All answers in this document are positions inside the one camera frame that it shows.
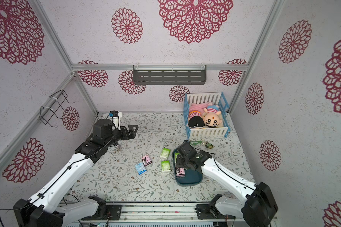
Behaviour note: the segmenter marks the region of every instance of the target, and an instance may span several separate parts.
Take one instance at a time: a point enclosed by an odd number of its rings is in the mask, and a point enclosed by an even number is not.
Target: pink plush toy
[[[200,104],[192,103],[189,107],[189,113],[192,111],[199,111],[201,113],[201,116],[205,116],[206,113],[204,111],[204,108],[210,105],[212,105],[212,102],[205,102],[205,103],[200,103]]]

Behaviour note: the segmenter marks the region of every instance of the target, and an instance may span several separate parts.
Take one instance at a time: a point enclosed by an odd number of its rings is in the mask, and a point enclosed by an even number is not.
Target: cable
[[[71,195],[71,194],[66,194],[66,195]],[[75,197],[75,198],[77,199],[77,201],[80,202],[76,196],[74,196],[74,195],[71,195],[71,196]],[[64,201],[64,203],[68,206],[68,204],[66,203],[66,200],[64,199],[64,197],[63,197],[63,201]],[[81,226],[83,227],[81,221],[78,220],[78,222],[79,222],[79,223],[81,224]]]
[[[231,227],[234,227],[235,219],[236,219],[236,217],[234,217],[234,220],[233,220],[233,222],[232,222],[232,226],[231,226]]]
[[[107,214],[109,215],[109,217],[107,218],[105,227],[109,227],[109,220],[110,220],[110,217],[111,217],[111,213],[110,212],[108,212]]]
[[[191,147],[192,147],[192,146],[191,146]],[[194,147],[192,147],[192,148],[194,148]],[[200,150],[200,149],[198,149],[198,148],[194,148],[194,149],[199,150],[199,151],[204,151],[204,150]],[[209,153],[209,154],[215,154],[215,153],[211,153],[211,152],[207,152],[207,151],[204,151],[204,152]]]
[[[221,170],[224,174],[226,174],[229,178],[231,178],[231,179],[233,179],[233,180],[235,180],[237,183],[239,183],[239,184],[241,184],[241,185],[244,185],[245,187],[248,187],[248,188],[250,188],[249,186],[247,186],[247,185],[245,185],[245,184],[243,184],[243,183],[241,183],[240,181],[238,181],[238,180],[236,180],[235,178],[233,178],[232,176],[230,176],[230,175],[228,175],[227,173],[225,173],[218,165],[217,165],[217,163],[216,163],[216,159],[215,159],[215,155],[214,155],[214,162],[215,162],[215,164],[216,164],[216,166],[217,166],[217,168],[219,169],[219,170]]]
[[[74,196],[74,195],[71,195],[71,196],[73,196],[75,199],[77,199],[77,202],[80,202],[76,196]]]
[[[47,188],[47,190],[41,195],[41,196],[39,196],[34,202],[32,202],[31,204],[28,204],[28,205],[26,205],[26,206],[24,206],[24,207],[22,207],[22,208],[18,208],[18,209],[0,209],[0,211],[1,210],[21,210],[21,209],[24,209],[24,208],[27,208],[28,206],[32,206],[33,205],[33,203],[35,203],[36,201],[38,201],[63,175],[64,175],[64,173],[66,173],[66,171],[67,170],[69,170],[69,169],[71,169],[71,166],[73,165],[73,164],[75,164],[76,162],[80,162],[80,161],[83,161],[83,160],[85,160],[85,159],[88,159],[89,157],[91,157],[91,156],[93,156],[93,155],[95,155],[95,154],[97,154],[100,150],[102,150],[103,148],[105,148],[110,142],[111,142],[111,140],[113,139],[115,137],[115,135],[113,135],[113,137],[109,140],[109,142],[107,142],[102,148],[100,148],[98,151],[96,151],[95,153],[93,153],[92,155],[90,155],[90,156],[88,156],[88,157],[85,157],[85,158],[83,158],[83,159],[81,159],[81,160],[79,160],[79,161],[75,161],[75,162],[72,162],[71,163],[71,165],[69,165],[65,170],[64,170],[64,172],[54,181],[54,183],[53,184],[51,184],[50,186],[49,186],[49,188]],[[1,215],[0,215],[0,223],[1,223],[1,226],[2,227],[5,227],[4,226],[4,224],[2,223],[2,220],[1,220]]]

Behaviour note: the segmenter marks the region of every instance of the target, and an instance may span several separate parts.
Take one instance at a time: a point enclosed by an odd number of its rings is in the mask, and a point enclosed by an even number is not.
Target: striped hat
[[[188,118],[192,118],[194,116],[201,116],[201,112],[200,111],[191,111],[189,114],[188,114]]]

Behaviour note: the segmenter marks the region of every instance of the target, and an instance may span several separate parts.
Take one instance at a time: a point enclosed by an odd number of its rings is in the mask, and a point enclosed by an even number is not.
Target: black cable
[[[66,194],[66,195],[71,195],[71,194]],[[76,196],[74,196],[74,195],[71,195],[71,196],[75,197],[75,198],[77,199],[77,201],[80,202]],[[64,199],[64,197],[63,197],[63,201],[64,201],[64,203],[68,206],[68,204],[66,203],[66,200]],[[81,226],[83,227],[81,221],[78,220],[78,222],[79,222],[79,223],[81,224]]]
[[[248,187],[248,188],[250,188],[249,186],[247,186],[247,185],[245,185],[245,184],[243,184],[243,183],[241,183],[240,181],[238,181],[238,180],[236,180],[235,178],[233,178],[232,176],[230,176],[230,175],[228,175],[227,173],[225,173],[218,165],[217,165],[217,163],[216,163],[216,159],[215,159],[215,155],[214,155],[214,162],[215,162],[215,164],[216,164],[216,166],[217,166],[217,168],[219,169],[219,170],[221,170],[224,174],[226,174],[229,178],[231,178],[231,179],[233,179],[233,180],[235,180],[237,183],[239,183],[239,184],[242,184],[242,185],[244,185],[245,187]]]
[[[74,196],[74,195],[71,195],[71,196],[73,196],[75,199],[77,199],[77,202],[80,202],[76,196]]]
[[[28,204],[28,205],[26,205],[26,206],[24,206],[24,207],[22,207],[22,208],[18,208],[18,209],[0,209],[0,211],[1,210],[21,210],[21,209],[24,209],[24,208],[27,208],[28,206],[32,206],[33,205],[33,203],[35,203],[36,201],[38,201],[63,175],[64,175],[64,173],[66,173],[66,171],[67,170],[69,170],[70,168],[71,168],[71,166],[73,165],[73,164],[75,164],[76,162],[80,162],[80,161],[83,161],[83,160],[85,160],[85,159],[88,159],[89,157],[91,157],[91,156],[93,156],[93,155],[95,155],[95,154],[97,154],[100,150],[102,150],[104,147],[106,147],[110,142],[111,142],[111,140],[114,138],[114,136],[109,140],[109,142],[107,142],[102,148],[100,148],[98,151],[96,151],[95,153],[93,153],[92,155],[90,155],[90,156],[88,156],[88,157],[86,157],[86,158],[83,158],[83,159],[81,159],[81,160],[79,160],[79,161],[75,161],[75,162],[72,162],[71,163],[71,165],[69,165],[65,170],[64,170],[64,172],[54,181],[54,183],[53,184],[51,184],[51,186],[49,187],[49,188],[47,188],[47,190],[41,195],[41,196],[39,196],[34,202],[32,202],[31,204]],[[4,224],[2,223],[2,220],[1,220],[1,215],[0,215],[0,223],[1,223],[1,226],[2,227],[5,227],[4,226]]]
[[[191,146],[191,147],[192,147],[192,146]],[[200,150],[200,149],[195,148],[195,147],[192,147],[192,148],[194,148],[194,149],[196,149],[196,150],[199,150],[199,151],[204,151],[204,150]],[[215,153],[211,153],[211,152],[207,152],[207,151],[204,151],[204,152],[209,153],[209,154],[215,154]]]
[[[236,217],[234,217],[234,221],[232,222],[232,226],[231,227],[234,227],[235,219],[236,219]]]

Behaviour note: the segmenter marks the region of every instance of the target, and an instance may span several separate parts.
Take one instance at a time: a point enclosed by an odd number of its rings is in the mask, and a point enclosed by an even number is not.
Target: doll face
[[[205,125],[209,127],[216,127],[221,123],[220,118],[215,113],[207,113],[206,116],[203,117],[203,121]]]

